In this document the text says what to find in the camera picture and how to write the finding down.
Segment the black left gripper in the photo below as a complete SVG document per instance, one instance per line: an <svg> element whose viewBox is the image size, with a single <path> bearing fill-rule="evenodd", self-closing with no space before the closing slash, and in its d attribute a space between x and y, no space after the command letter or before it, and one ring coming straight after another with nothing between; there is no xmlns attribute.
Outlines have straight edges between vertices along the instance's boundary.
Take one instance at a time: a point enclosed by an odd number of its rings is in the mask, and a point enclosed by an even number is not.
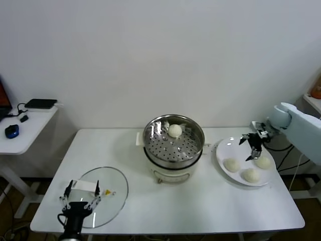
<svg viewBox="0 0 321 241"><path fill-rule="evenodd" d="M94 191L88 191L94 198L91 202L70 202L68 201L71 193L73 180L65 188L64 194L59 197L62 205L62 215L66 218L64 224L64 233L80 234L84 219L92 214L92 211L97 207L101 201L101 193L99 180L96 182Z"/></svg>

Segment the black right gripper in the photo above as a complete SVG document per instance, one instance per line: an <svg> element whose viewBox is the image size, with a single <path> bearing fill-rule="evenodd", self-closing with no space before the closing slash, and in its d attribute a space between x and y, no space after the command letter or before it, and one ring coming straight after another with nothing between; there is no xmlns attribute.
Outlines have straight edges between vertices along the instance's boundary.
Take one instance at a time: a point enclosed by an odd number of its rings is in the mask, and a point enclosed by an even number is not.
<svg viewBox="0 0 321 241"><path fill-rule="evenodd" d="M243 144L244 142L248 141L251 147L251 154L246 159L246 161L258 159L261 156L262 152L262 139L257 133L248 133L243 134L240 138L239 145Z"/></svg>

